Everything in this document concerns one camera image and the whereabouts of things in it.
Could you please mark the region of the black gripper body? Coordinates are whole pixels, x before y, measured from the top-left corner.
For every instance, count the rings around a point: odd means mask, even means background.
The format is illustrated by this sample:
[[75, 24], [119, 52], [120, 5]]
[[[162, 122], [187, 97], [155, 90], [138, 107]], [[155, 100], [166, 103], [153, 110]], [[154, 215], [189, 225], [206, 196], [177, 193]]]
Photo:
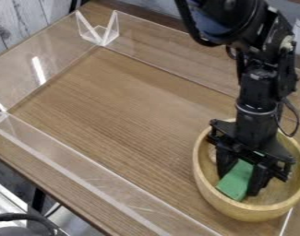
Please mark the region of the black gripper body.
[[286, 182], [294, 159], [276, 137], [281, 114], [282, 106], [266, 112], [238, 107], [234, 121], [210, 120], [206, 140], [215, 148], [233, 152], [253, 168], [262, 163], [272, 170], [273, 178]]

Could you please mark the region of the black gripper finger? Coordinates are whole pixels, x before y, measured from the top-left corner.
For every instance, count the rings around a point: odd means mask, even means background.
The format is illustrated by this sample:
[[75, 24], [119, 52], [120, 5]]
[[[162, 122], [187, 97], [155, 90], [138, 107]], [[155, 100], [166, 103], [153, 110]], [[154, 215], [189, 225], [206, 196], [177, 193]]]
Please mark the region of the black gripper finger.
[[273, 178], [272, 170], [262, 163], [258, 163], [252, 171], [246, 194], [249, 196], [257, 196], [261, 188], [266, 187], [272, 178]]
[[222, 178], [237, 163], [234, 153], [218, 147], [215, 149], [215, 166], [218, 177]]

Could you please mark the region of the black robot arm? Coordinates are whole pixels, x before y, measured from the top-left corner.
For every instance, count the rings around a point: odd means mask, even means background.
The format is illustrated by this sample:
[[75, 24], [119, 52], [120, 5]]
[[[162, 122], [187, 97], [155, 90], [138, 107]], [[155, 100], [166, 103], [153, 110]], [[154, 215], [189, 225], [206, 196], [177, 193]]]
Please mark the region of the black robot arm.
[[288, 96], [296, 91], [296, 41], [292, 25], [266, 0], [174, 0], [193, 40], [236, 51], [240, 95], [233, 122], [210, 120], [207, 141], [215, 147], [219, 178], [244, 161], [250, 165], [245, 194], [269, 181], [285, 182], [294, 158], [277, 142]]

